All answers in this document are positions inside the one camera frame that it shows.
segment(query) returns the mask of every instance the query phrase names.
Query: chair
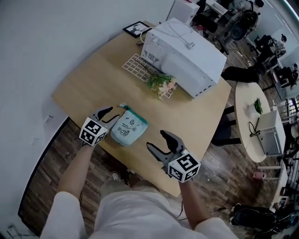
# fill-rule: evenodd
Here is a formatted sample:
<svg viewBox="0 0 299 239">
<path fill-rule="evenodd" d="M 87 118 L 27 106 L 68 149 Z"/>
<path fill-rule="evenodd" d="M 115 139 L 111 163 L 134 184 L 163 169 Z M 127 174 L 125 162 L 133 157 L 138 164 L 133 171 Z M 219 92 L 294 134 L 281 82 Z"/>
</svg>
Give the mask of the chair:
<svg viewBox="0 0 299 239">
<path fill-rule="evenodd" d="M 206 0 L 200 0 L 196 3 L 199 6 L 199 10 L 197 11 L 196 15 L 201 14 L 206 8 Z"/>
<path fill-rule="evenodd" d="M 211 33 L 216 32 L 218 29 L 217 23 L 204 16 L 203 14 L 196 15 L 193 18 L 193 21 L 196 22 L 197 26 L 201 25 L 204 30 L 208 30 Z"/>
</svg>

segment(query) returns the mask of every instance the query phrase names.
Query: wire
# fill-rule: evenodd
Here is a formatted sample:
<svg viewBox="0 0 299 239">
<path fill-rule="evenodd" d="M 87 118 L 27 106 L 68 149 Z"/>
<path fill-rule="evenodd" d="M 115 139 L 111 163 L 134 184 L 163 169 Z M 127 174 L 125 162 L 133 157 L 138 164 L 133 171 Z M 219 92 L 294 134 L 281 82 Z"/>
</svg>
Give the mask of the wire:
<svg viewBox="0 0 299 239">
<path fill-rule="evenodd" d="M 82 191 L 80 192 L 80 196 L 79 196 L 79 203 L 80 203 L 80 205 L 81 205 L 81 202 L 82 202 L 82 198 L 83 198 L 83 193 L 82 193 Z"/>
<path fill-rule="evenodd" d="M 182 215 L 182 212 L 183 212 L 183 201 L 182 201 L 182 205 L 181 205 L 181 212 L 180 212 L 180 214 L 177 216 L 177 218 L 179 218 L 179 216 Z"/>
<path fill-rule="evenodd" d="M 190 30 L 191 30 L 190 33 L 193 32 L 193 28 L 192 28 L 191 26 L 187 25 L 187 24 L 184 24 L 184 23 L 182 23 L 182 22 L 172 22 L 172 23 L 173 23 L 173 24 L 182 24 L 182 25 L 185 25 L 185 26 L 187 26 L 188 28 L 190 28 Z M 193 47 L 193 46 L 195 45 L 193 42 L 187 42 L 187 41 L 182 37 L 182 36 L 187 35 L 187 34 L 190 34 L 190 33 L 186 33 L 186 34 L 182 34 L 182 35 L 180 35 L 180 34 L 177 33 L 177 31 L 176 31 L 175 29 L 172 28 L 170 22 L 168 23 L 168 26 L 170 27 L 170 29 L 171 29 L 176 35 L 174 35 L 174 34 L 169 34 L 169 33 L 165 32 L 165 31 L 162 31 L 162 30 L 157 29 L 157 28 L 148 27 L 148 28 L 144 28 L 144 29 L 141 31 L 140 36 L 139 36 L 139 37 L 140 37 L 140 41 L 141 41 L 142 43 L 145 43 L 144 40 L 142 39 L 142 34 L 143 34 L 144 31 L 146 31 L 146 30 L 148 30 L 148 29 L 155 29 L 156 31 L 162 32 L 162 33 L 164 33 L 164 34 L 166 34 L 166 35 L 168 35 L 168 36 L 171 36 L 171 37 L 174 37 L 174 38 L 179 39 L 179 40 L 182 41 L 184 44 L 186 44 L 186 46 L 187 46 L 188 49 L 191 49 L 190 46 Z"/>
<path fill-rule="evenodd" d="M 226 208 L 226 207 L 221 207 L 221 208 L 218 208 L 217 210 L 215 210 L 215 211 L 212 211 L 212 212 L 210 212 L 210 213 L 214 213 L 214 212 L 217 212 L 217 211 L 223 211 L 223 210 L 226 210 L 226 209 L 230 209 L 230 208 Z"/>
<path fill-rule="evenodd" d="M 137 42 L 136 45 L 140 47 L 140 46 L 143 46 L 144 43 L 143 42 Z"/>
<path fill-rule="evenodd" d="M 251 129 L 250 129 L 250 125 L 252 125 L 252 127 L 253 127 L 253 130 L 254 130 L 254 132 L 255 133 L 252 133 L 252 131 L 251 131 Z M 254 125 L 249 121 L 248 122 L 248 127 L 249 127 L 249 131 L 250 131 L 250 137 L 253 137 L 253 136 L 259 136 L 260 135 L 260 131 L 258 130 L 258 131 L 256 131 L 256 129 L 254 128 Z"/>
</svg>

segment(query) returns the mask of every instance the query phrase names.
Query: white wall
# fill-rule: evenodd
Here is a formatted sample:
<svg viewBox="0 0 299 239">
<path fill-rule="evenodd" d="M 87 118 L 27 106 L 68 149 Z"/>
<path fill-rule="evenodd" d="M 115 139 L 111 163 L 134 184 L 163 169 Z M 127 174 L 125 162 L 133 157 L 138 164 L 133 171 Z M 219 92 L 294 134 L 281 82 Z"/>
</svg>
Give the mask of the white wall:
<svg viewBox="0 0 299 239">
<path fill-rule="evenodd" d="M 264 1 L 264 6 L 261 8 L 260 21 L 255 30 L 252 31 L 248 38 L 253 42 L 257 36 L 260 38 L 263 35 L 272 35 L 283 26 L 281 22 L 282 16 L 277 9 L 275 9 L 271 1 Z"/>
<path fill-rule="evenodd" d="M 273 38 L 275 38 L 276 40 L 280 41 L 281 40 L 281 34 L 285 35 L 286 38 L 287 38 L 287 41 L 285 43 L 285 50 L 286 50 L 286 54 L 285 55 L 289 55 L 297 47 L 299 47 L 298 40 L 295 37 L 295 35 L 293 34 L 293 32 L 290 31 L 290 29 L 286 25 L 282 26 L 276 32 L 274 32 L 273 34 L 271 34 L 271 36 Z"/>
<path fill-rule="evenodd" d="M 282 65 L 286 67 L 291 67 L 296 62 L 299 62 L 299 48 L 281 60 Z"/>
<path fill-rule="evenodd" d="M 50 98 L 57 85 L 123 27 L 164 21 L 172 3 L 0 1 L 0 225 L 16 215 L 32 170 L 66 118 Z M 54 119 L 44 125 L 48 114 Z"/>
</svg>

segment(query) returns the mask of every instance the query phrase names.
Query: person sitting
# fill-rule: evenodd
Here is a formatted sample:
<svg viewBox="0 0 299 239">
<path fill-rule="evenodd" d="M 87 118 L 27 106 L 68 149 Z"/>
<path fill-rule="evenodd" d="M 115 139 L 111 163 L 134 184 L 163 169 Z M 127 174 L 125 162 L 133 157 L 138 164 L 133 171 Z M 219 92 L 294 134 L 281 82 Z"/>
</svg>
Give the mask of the person sitting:
<svg viewBox="0 0 299 239">
<path fill-rule="evenodd" d="M 254 66 L 248 67 L 248 69 L 230 66 L 223 70 L 221 76 L 224 80 L 233 80 L 237 82 L 245 83 L 258 83 L 259 76 L 264 75 L 266 69 L 261 63 L 256 63 Z"/>
<path fill-rule="evenodd" d="M 293 157 L 299 152 L 299 117 L 296 116 L 296 122 L 284 125 L 285 147 L 282 156 L 277 157 L 277 161 L 283 160 L 289 175 L 294 166 Z"/>
<path fill-rule="evenodd" d="M 259 40 L 259 36 L 254 40 L 256 44 L 256 49 L 259 51 L 263 50 L 263 46 L 268 45 L 269 41 L 272 39 L 272 36 L 270 35 L 263 35 L 263 37 Z"/>
<path fill-rule="evenodd" d="M 288 79 L 289 83 L 284 85 L 284 87 L 291 86 L 291 90 L 293 90 L 297 86 L 298 81 L 298 65 L 294 64 L 294 71 L 292 72 L 290 67 L 284 67 L 283 69 L 278 71 L 278 76 L 282 77 L 282 79 Z"/>
<path fill-rule="evenodd" d="M 285 53 L 285 43 L 287 41 L 287 38 L 285 35 L 281 34 L 281 41 L 275 41 L 273 43 L 273 46 L 270 46 L 269 44 L 265 44 L 264 42 L 267 39 L 265 39 L 262 44 L 263 48 L 260 48 L 260 56 L 257 58 L 257 62 L 263 63 L 265 60 L 267 60 L 271 56 L 278 56 L 281 55 L 282 52 Z"/>
</svg>

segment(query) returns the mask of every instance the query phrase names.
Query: black bag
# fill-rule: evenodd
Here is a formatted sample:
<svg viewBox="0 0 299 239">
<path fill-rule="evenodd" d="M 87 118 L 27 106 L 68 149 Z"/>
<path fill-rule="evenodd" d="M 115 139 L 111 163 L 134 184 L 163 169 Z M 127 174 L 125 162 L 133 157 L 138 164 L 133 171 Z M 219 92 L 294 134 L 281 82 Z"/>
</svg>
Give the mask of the black bag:
<svg viewBox="0 0 299 239">
<path fill-rule="evenodd" d="M 240 19 L 240 25 L 244 29 L 249 29 L 252 26 L 256 25 L 258 19 L 258 14 L 255 11 L 253 11 L 253 2 L 249 2 L 251 4 L 251 9 L 244 11 Z"/>
</svg>

